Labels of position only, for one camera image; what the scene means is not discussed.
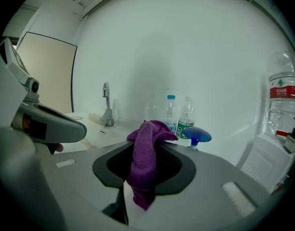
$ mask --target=large water bottle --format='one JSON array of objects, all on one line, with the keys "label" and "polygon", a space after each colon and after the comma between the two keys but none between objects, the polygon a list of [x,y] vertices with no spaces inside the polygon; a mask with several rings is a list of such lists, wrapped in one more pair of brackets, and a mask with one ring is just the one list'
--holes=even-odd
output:
[{"label": "large water bottle", "polygon": [[159,112],[155,95],[151,95],[144,109],[144,122],[158,120]]},{"label": "large water bottle", "polygon": [[178,117],[178,111],[176,108],[175,96],[168,95],[166,111],[165,111],[165,116],[163,118],[163,122],[168,126],[168,128],[173,133],[176,132],[177,117]]},{"label": "large water bottle", "polygon": [[289,133],[295,127],[295,56],[288,51],[276,52],[268,60],[268,72],[271,132]]}]

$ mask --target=microfiber cloth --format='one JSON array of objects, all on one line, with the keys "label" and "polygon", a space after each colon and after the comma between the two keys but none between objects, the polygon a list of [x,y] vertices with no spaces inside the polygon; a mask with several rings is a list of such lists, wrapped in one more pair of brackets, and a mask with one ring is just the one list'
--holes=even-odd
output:
[{"label": "microfiber cloth", "polygon": [[160,121],[146,121],[127,136],[135,141],[133,161],[126,182],[132,187],[134,202],[147,210],[155,199],[157,177],[155,141],[174,141],[177,137]]}]

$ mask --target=chrome faucet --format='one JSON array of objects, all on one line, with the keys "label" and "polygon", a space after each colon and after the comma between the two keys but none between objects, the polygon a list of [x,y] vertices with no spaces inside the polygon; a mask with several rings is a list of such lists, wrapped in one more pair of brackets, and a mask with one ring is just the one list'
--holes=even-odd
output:
[{"label": "chrome faucet", "polygon": [[114,125],[114,120],[113,120],[113,115],[112,115],[112,109],[110,109],[110,93],[109,93],[108,82],[104,83],[103,97],[106,98],[107,109],[101,119],[106,121],[107,127],[112,127]]}]

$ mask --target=green label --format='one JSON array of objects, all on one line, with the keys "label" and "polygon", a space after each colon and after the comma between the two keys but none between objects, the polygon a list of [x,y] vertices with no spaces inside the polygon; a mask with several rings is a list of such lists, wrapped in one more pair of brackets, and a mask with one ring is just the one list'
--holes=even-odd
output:
[{"label": "green label", "polygon": [[184,131],[184,129],[185,128],[191,128],[191,127],[193,127],[194,125],[192,125],[192,126],[187,126],[187,125],[183,125],[183,124],[181,124],[181,123],[178,123],[178,125],[177,125],[177,130],[176,130],[176,136],[178,137],[178,138],[181,138],[181,139],[187,139],[187,137],[183,134],[183,131]]}]

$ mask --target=plastic bottle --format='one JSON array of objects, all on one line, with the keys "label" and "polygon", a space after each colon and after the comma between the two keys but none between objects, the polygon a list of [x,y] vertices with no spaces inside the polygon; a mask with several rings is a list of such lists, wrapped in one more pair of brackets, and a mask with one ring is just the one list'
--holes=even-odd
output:
[{"label": "plastic bottle", "polygon": [[279,51],[268,60],[271,133],[291,132],[295,127],[295,56]]},{"label": "plastic bottle", "polygon": [[194,100],[186,96],[186,102],[183,105],[180,117],[178,119],[178,125],[176,130],[176,136],[179,138],[179,143],[187,145],[190,140],[183,134],[185,128],[191,128],[195,125],[195,112],[194,112]]},{"label": "plastic bottle", "polygon": [[151,95],[144,109],[144,122],[158,120],[158,107],[156,104],[155,95]]},{"label": "plastic bottle", "polygon": [[178,116],[178,111],[177,111],[176,103],[175,103],[175,96],[168,95],[167,99],[168,100],[167,100],[166,112],[165,112],[163,122],[168,126],[168,128],[173,133],[175,133],[176,125],[177,125],[177,116]]}]

